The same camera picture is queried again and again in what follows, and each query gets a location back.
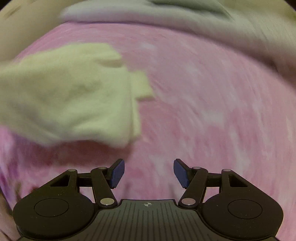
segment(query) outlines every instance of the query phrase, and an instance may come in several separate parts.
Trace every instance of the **white cloth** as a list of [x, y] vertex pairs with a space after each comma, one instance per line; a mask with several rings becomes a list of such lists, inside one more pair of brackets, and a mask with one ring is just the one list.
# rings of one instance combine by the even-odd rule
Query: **white cloth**
[[286, 78], [296, 75], [296, 25], [274, 13], [242, 14], [227, 9], [227, 14], [222, 15], [145, 0], [91, 0], [66, 8], [61, 18], [79, 22], [144, 23], [182, 30], [272, 63]]
[[153, 96], [108, 44], [71, 44], [0, 68], [0, 124], [42, 145], [95, 140], [123, 148], [141, 133], [137, 99]]
[[227, 10], [216, 0], [148, 0], [154, 4], [175, 5], [197, 11], [227, 14]]

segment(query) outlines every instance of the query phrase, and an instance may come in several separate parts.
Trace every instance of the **crumpled white towel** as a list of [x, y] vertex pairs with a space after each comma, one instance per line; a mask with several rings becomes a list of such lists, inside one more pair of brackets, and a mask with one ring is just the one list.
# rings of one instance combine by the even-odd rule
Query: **crumpled white towel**
[[42, 145], [95, 140], [123, 148], [141, 133], [137, 99], [152, 97], [105, 43], [70, 44], [0, 67], [0, 124]]

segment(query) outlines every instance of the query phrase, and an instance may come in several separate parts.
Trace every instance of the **crosshair marking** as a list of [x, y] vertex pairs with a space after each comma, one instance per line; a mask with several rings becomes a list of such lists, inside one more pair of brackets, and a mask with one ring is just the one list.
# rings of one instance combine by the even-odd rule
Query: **crosshair marking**
[[150, 207], [150, 206], [153, 205], [153, 204], [150, 203], [150, 202], [146, 202], [146, 203], [144, 203], [143, 205], [145, 205], [146, 207]]

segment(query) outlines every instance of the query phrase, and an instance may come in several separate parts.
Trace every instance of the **pink fabric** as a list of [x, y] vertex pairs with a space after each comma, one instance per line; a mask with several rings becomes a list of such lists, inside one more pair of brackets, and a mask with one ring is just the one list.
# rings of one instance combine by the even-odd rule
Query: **pink fabric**
[[[278, 238], [296, 240], [296, 95], [262, 64], [224, 46], [168, 29], [128, 24], [65, 23], [19, 58], [70, 42], [106, 42], [130, 69], [146, 71], [155, 101], [139, 105], [142, 137], [124, 150], [95, 142], [43, 148], [0, 130], [0, 185], [8, 202], [61, 172], [89, 172], [117, 158], [126, 171], [119, 200], [179, 199], [173, 160], [209, 172], [230, 168], [284, 210]], [[91, 196], [91, 190], [84, 190]]]

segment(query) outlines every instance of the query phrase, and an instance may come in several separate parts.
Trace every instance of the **black gripper base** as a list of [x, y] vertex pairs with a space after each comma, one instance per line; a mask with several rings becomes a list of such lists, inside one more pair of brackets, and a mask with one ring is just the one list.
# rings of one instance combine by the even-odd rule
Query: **black gripper base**
[[[101, 210], [80, 233], [63, 241], [229, 241], [211, 231], [196, 211], [173, 200], [123, 200]], [[31, 241], [25, 237], [19, 241]], [[276, 241], [271, 237], [265, 241]]]

